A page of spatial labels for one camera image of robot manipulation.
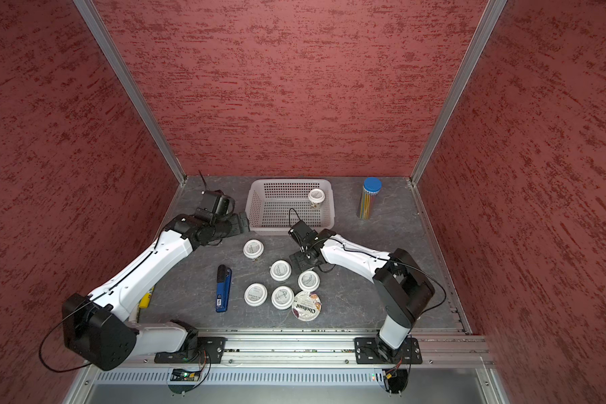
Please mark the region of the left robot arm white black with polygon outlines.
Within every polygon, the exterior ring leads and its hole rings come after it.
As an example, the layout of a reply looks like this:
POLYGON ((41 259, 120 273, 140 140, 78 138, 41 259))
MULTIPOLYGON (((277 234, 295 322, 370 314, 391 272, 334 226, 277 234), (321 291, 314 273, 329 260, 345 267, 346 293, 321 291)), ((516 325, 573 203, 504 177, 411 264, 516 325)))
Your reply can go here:
POLYGON ((201 357, 198 331, 182 321, 132 323, 143 296, 198 247, 249 231, 246 213, 210 224, 195 215, 177 215, 142 254, 87 296, 74 294, 62 306, 63 342, 101 370, 130 357, 155 355, 162 363, 193 363, 201 357))

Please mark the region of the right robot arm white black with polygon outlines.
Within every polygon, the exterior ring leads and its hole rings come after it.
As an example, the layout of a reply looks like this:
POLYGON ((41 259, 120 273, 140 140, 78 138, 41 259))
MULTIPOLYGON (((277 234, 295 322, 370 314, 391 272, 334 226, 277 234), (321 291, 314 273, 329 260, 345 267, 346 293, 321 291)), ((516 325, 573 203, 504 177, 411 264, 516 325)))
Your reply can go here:
POLYGON ((373 283, 385 307, 386 319, 375 337, 379 355, 391 360, 410 331, 429 309, 435 287, 403 249, 382 252, 350 242, 336 232, 316 232, 303 222, 288 231, 299 246, 294 256, 312 266, 331 264, 358 274, 373 283))

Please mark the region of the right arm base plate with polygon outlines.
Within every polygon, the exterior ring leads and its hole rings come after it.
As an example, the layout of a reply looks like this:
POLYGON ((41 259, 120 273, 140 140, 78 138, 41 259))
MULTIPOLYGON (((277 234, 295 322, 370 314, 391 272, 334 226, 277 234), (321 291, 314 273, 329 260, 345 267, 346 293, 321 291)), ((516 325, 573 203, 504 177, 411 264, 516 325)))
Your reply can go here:
POLYGON ((422 365, 416 338, 407 337, 399 348, 390 348, 379 338, 355 338, 355 356, 359 365, 422 365))

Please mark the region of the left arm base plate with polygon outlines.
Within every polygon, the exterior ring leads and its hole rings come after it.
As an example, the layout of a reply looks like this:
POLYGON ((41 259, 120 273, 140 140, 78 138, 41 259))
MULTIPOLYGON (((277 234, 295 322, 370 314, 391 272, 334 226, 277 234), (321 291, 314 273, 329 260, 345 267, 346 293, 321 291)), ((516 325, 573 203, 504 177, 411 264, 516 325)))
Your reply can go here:
POLYGON ((223 337, 196 337, 188 339, 183 347, 173 353, 156 353, 156 364, 190 365, 220 364, 227 340, 223 337))

